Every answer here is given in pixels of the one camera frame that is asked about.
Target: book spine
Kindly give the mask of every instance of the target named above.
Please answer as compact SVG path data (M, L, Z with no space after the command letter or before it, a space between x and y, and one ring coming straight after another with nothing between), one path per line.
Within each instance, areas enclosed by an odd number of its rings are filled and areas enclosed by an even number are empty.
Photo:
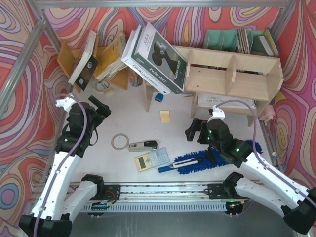
M174 92L175 94L180 94L182 92L176 84L174 84L172 81L170 81L169 78L161 74L159 70L155 69L147 60L145 60L141 55L139 55L139 53L135 53L134 55L132 55L132 58L136 61L137 64L146 69L152 75L153 78L162 82L172 92Z
M168 89L165 85L157 82L156 79L154 79L146 70L143 70L141 67L139 67L132 58L125 57L124 59L122 59L122 61L134 72L140 75L144 80L150 83L150 85L157 89L161 94L170 94L170 89Z

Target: small blue block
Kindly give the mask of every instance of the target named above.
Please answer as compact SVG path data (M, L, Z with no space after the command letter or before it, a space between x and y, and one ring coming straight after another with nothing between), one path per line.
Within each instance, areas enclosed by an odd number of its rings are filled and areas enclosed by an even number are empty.
M161 102L163 100L163 94L158 93L155 97L155 100Z

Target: yellow book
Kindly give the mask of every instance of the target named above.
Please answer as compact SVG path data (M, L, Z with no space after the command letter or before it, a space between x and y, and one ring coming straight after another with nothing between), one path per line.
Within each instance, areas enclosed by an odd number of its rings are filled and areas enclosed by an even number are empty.
M275 57L279 56L279 49L277 48L277 43L274 41L272 35L271 35L271 31L266 28L263 31L263 34L265 35L265 37L267 38L267 40L269 41L269 44L271 45L273 54L275 55Z
M101 80L107 75L115 75L118 69L121 70L124 63L121 56L126 46L125 34L123 32L106 47L106 49L97 56L99 65L96 69L96 79Z

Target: colorful swirl backdrop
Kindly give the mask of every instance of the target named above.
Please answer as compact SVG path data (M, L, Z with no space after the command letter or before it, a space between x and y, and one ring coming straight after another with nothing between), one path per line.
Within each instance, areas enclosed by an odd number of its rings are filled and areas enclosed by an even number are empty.
M316 0L297 0L278 36L284 84L276 96L271 127L283 168L316 186Z
M276 7L51 8L45 14L71 48L79 48L90 30L100 35L99 46L104 46L119 32L129 36L147 22L173 45L201 47L207 29L262 30L272 24L278 11Z
M207 29L262 30L279 9L264 7L52 8L45 13L61 41L79 48L90 30L108 45L151 22L174 45L201 47ZM274 100L272 132L287 175L316 184L316 0L297 0L276 36L285 82ZM34 26L21 0L0 0L0 88ZM60 110L53 96L67 89L56 53L42 36L0 122L0 236L18 233L17 222L47 163Z
M22 0L0 0L0 89L35 24ZM17 236L32 187L42 178L68 89L57 54L43 35L0 121L0 236Z

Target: calculator screen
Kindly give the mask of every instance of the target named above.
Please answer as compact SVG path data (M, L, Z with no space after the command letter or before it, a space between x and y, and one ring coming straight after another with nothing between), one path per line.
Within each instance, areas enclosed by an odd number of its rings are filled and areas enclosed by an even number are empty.
M143 157L139 157L138 160L139 160L139 163L140 163L140 167L142 169L146 168Z

